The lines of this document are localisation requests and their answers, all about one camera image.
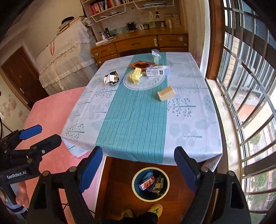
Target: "blue gripper pad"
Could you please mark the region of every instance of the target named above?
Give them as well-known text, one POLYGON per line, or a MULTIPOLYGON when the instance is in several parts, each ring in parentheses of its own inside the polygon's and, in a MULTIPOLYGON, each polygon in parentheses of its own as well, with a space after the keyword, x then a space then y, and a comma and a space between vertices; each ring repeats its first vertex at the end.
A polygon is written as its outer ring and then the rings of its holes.
POLYGON ((35 135, 40 134, 41 132, 42 132, 42 127, 38 124, 38 125, 28 128, 26 130, 23 130, 21 132, 21 134, 19 135, 19 138, 21 140, 26 140, 28 138, 31 138, 35 135))
POLYGON ((78 165, 78 178, 80 179, 79 191, 82 193, 90 187, 90 184, 102 162, 102 148, 96 146, 90 155, 78 165))
POLYGON ((180 146, 176 147, 174 150, 174 160, 188 188, 194 193, 197 193, 197 182, 200 179, 200 166, 195 160, 191 159, 180 146))

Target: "crumpled yellow paper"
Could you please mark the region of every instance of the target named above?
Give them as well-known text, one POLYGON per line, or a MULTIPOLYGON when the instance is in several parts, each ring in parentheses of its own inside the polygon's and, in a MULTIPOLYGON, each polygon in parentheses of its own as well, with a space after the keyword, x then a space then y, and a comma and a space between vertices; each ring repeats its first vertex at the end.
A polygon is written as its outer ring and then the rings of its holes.
POLYGON ((129 75, 133 84, 137 84, 140 81, 140 78, 142 77, 141 72, 142 72, 142 69, 135 68, 133 72, 129 75))

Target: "wooden desk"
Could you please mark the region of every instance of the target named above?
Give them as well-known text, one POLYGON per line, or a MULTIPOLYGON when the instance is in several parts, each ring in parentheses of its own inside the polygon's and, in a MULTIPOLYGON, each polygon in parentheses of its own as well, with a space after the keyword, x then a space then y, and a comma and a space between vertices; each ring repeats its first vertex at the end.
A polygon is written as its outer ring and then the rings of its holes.
POLYGON ((105 61, 133 54, 160 52, 188 52, 188 34, 182 28, 154 28, 123 33, 106 45, 91 48, 100 67, 105 61))

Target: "trash can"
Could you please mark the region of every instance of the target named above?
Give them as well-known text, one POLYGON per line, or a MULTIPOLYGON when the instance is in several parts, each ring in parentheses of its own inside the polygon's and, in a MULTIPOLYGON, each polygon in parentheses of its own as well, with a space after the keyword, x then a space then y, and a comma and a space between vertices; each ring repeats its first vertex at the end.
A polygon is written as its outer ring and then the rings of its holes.
POLYGON ((136 195, 137 198, 146 202, 155 202, 162 199, 168 193, 169 187, 170 181, 168 175, 163 170, 156 167, 146 167, 139 170, 132 180, 133 193, 136 195), (139 187, 139 184, 142 182, 143 177, 149 172, 152 172, 154 177, 158 177, 161 174, 164 176, 163 188, 158 194, 149 192, 147 190, 141 190, 139 187))

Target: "black pants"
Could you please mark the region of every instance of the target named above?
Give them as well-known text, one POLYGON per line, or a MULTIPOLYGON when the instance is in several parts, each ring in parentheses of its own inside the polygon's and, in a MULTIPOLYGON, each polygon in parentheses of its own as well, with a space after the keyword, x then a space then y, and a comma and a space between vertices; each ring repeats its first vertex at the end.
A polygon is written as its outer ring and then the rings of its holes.
POLYGON ((152 212, 146 212, 138 218, 125 217, 121 220, 106 219, 102 224, 157 224, 158 216, 152 212))

